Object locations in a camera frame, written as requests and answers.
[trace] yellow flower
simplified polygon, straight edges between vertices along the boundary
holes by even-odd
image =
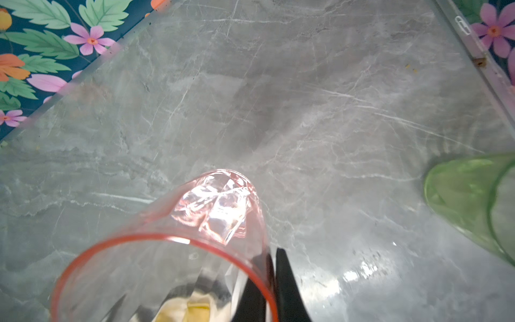
[[[12,25],[11,15],[7,12],[7,9],[0,8],[0,30],[5,31]]]

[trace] orange flower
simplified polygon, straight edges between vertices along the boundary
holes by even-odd
[[[0,8],[0,30],[7,30],[12,25],[12,17],[7,9]]]
[[[18,68],[24,65],[25,62],[13,54],[0,55],[0,81],[8,81],[8,75],[20,80],[29,77],[29,71]]]

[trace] cream colored object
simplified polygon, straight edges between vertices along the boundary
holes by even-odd
[[[229,322],[231,304],[217,309],[213,297],[194,292],[190,298],[176,297],[164,302],[152,322]]]

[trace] glass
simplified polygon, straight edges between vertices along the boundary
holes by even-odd
[[[57,281],[52,321],[228,322],[247,277],[277,322],[255,188],[235,171],[215,170],[79,255]]]
[[[458,231],[515,265],[515,153],[454,160],[428,173],[427,204]]]

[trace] marble surface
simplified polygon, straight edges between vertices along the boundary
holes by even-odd
[[[245,174],[313,321],[506,321],[515,271],[435,215],[432,165],[515,142],[421,0],[188,0],[0,149],[0,314],[200,173]]]

